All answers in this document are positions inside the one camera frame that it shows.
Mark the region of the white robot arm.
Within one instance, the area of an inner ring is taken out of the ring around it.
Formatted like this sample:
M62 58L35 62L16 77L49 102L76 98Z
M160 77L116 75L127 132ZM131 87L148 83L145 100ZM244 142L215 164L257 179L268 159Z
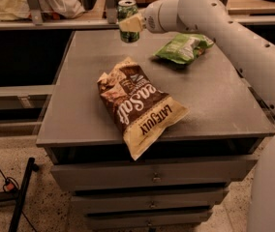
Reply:
M220 0L159 0L122 20L119 27L129 32L202 33L275 115L275 45L233 20ZM256 165L246 232L275 232L275 135Z

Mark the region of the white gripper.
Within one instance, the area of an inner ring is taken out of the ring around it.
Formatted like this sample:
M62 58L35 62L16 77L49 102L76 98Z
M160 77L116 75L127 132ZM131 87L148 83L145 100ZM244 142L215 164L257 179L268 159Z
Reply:
M119 22L123 32L138 33L146 29L152 33L166 33L177 30L177 7L179 0L158 0L149 4L141 14L134 14Z

